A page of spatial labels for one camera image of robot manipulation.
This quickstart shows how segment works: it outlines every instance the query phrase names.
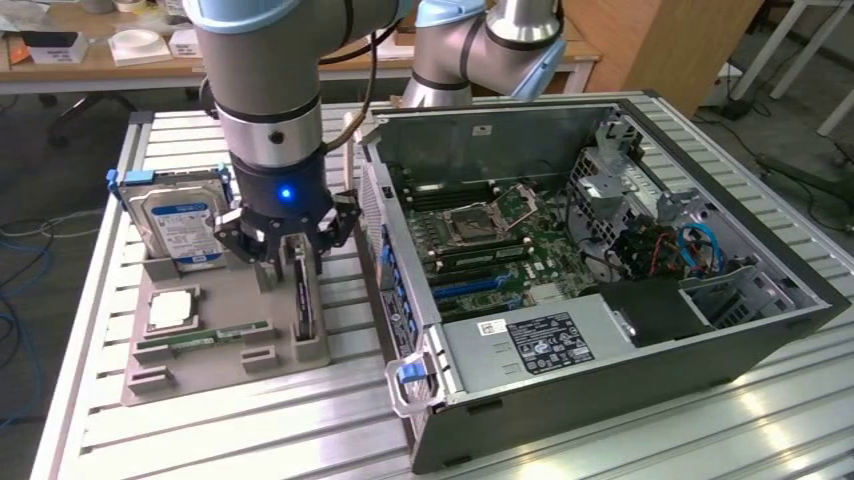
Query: sticker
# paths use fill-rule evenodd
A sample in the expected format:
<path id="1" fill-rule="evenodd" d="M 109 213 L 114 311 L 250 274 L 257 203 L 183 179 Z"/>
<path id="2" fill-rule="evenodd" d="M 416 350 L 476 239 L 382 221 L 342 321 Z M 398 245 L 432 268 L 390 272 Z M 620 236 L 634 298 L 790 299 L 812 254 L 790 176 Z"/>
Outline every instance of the sticker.
<path id="1" fill-rule="evenodd" d="M 493 135 L 493 125 L 476 125 L 472 129 L 473 137 L 486 137 Z"/>
<path id="2" fill-rule="evenodd" d="M 525 368 L 540 375 L 594 360 L 573 317 L 566 312 L 508 325 Z"/>
<path id="3" fill-rule="evenodd" d="M 214 214 L 206 203 L 151 209 L 170 257 L 179 263 L 215 260 L 223 248 L 214 238 Z"/>
<path id="4" fill-rule="evenodd" d="M 496 335 L 497 333 L 505 333 L 508 331 L 508 322 L 504 318 L 498 320 L 490 320 L 489 322 L 478 323 L 478 330 L 481 330 L 481 336 Z"/>

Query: blue cable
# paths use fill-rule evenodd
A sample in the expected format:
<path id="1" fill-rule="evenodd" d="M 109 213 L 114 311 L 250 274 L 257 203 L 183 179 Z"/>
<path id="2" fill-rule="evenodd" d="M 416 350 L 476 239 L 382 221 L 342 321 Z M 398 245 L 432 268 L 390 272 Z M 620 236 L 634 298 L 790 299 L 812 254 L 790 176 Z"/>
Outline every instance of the blue cable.
<path id="1" fill-rule="evenodd" d="M 21 417 L 23 417 L 34 408 L 38 407 L 39 402 L 42 400 L 43 388 L 45 388 L 45 371 L 42 369 L 42 361 L 39 360 L 39 355 L 37 354 L 37 344 L 33 340 L 33 335 L 30 334 L 30 329 L 27 326 L 15 318 L 15 316 L 9 315 L 6 313 L 0 313 L 0 320 L 5 320 L 10 325 L 14 325 L 21 332 L 22 339 L 25 340 L 25 348 L 27 349 L 27 354 L 30 355 L 30 359 L 33 361 L 34 373 L 37 376 L 37 388 L 34 390 L 34 396 L 31 402 L 22 407 L 22 409 L 15 412 L 13 416 L 10 416 L 3 423 L 0 423 L 0 430 L 3 430 L 10 424 L 15 422 Z"/>
<path id="2" fill-rule="evenodd" d="M 718 259 L 718 272 L 724 272 L 724 266 L 726 264 L 724 258 L 724 252 L 721 251 L 721 246 L 718 245 L 718 238 L 716 237 L 716 233 L 712 231 L 708 225 L 702 223 L 686 223 L 680 227 L 677 232 L 677 246 L 680 247 L 680 253 L 682 253 L 682 258 L 685 258 L 685 262 L 689 264 L 689 267 L 697 268 L 697 262 L 692 257 L 692 253 L 689 252 L 689 246 L 685 240 L 685 231 L 686 230 L 700 230 L 709 237 L 709 243 L 712 243 L 713 255 L 714 258 Z"/>
<path id="3" fill-rule="evenodd" d="M 42 248 L 33 248 L 33 247 L 23 247 L 21 245 L 14 245 L 5 241 L 0 241 L 0 246 L 7 247 L 13 250 L 18 250 L 19 252 L 41 253 L 43 250 Z M 30 287 L 33 287 L 37 283 L 39 283 L 39 281 L 42 281 L 42 279 L 47 275 L 49 270 L 51 270 L 51 266 L 54 263 L 54 257 L 51 255 L 50 250 L 45 252 L 43 257 L 45 257 L 45 262 L 42 262 L 42 270 L 39 270 L 39 273 L 37 273 L 37 275 L 34 275 L 34 277 L 30 280 L 27 280 L 22 285 L 19 285 L 19 287 L 15 290 L 11 290 L 5 293 L 5 296 L 7 298 L 21 295 L 21 293 L 25 290 L 27 290 Z"/>

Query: wooden desk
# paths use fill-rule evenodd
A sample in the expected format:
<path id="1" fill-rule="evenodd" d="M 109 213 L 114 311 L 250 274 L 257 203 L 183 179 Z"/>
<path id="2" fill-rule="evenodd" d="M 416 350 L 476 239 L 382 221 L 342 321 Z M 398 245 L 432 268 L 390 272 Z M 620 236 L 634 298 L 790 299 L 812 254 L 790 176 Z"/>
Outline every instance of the wooden desk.
<path id="1" fill-rule="evenodd" d="M 50 16 L 59 28 L 83 32 L 95 43 L 83 63 L 78 65 L 37 65 L 33 60 L 10 66 L 9 49 L 21 44 L 17 35 L 0 40 L 0 95 L 142 90 L 198 86 L 205 74 L 201 59 L 173 59 L 166 62 L 117 67 L 107 45 L 119 23 L 134 21 L 135 15 L 114 12 L 91 15 L 78 5 L 54 5 Z M 568 28 L 570 46 L 560 69 L 569 73 L 565 91 L 584 91 L 600 51 L 588 44 L 572 25 Z M 355 42 L 345 51 L 363 45 Z M 366 79 L 370 73 L 370 56 L 363 55 L 337 65 L 321 67 L 321 80 Z M 413 60 L 381 61 L 379 78 L 408 78 Z"/>

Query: green circuit board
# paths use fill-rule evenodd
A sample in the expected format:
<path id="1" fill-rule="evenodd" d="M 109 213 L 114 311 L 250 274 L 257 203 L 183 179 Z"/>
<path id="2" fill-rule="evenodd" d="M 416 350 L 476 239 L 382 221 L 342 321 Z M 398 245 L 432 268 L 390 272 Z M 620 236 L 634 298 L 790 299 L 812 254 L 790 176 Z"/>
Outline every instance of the green circuit board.
<path id="1" fill-rule="evenodd" d="M 445 321 L 574 298 L 597 283 L 550 205 L 528 187 L 508 192 L 478 205 L 408 212 Z M 440 293 L 496 279 L 496 288 Z"/>

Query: aluminum extrusion table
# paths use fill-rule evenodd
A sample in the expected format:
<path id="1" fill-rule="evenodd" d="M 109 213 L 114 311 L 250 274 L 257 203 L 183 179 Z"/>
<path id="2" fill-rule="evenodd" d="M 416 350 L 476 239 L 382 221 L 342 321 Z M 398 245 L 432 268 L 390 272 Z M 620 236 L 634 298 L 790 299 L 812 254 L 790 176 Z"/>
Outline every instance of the aluminum extrusion table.
<path id="1" fill-rule="evenodd" d="M 854 298 L 852 257 L 664 100 L 624 95 Z M 327 139 L 355 109 L 325 108 Z M 229 161 L 218 123 L 202 112 L 135 118 L 121 169 L 187 169 Z M 682 172 L 658 163 L 653 145 L 646 150 L 645 162 L 678 186 Z M 342 188 L 341 167 L 337 152 L 329 158 L 334 189 Z M 139 234 L 111 199 L 33 478 L 412 478 L 353 241 L 325 262 L 331 366 L 126 408 L 119 398 L 142 259 Z M 420 478 L 841 476 L 854 471 L 853 317 L 849 310 L 729 385 Z"/>

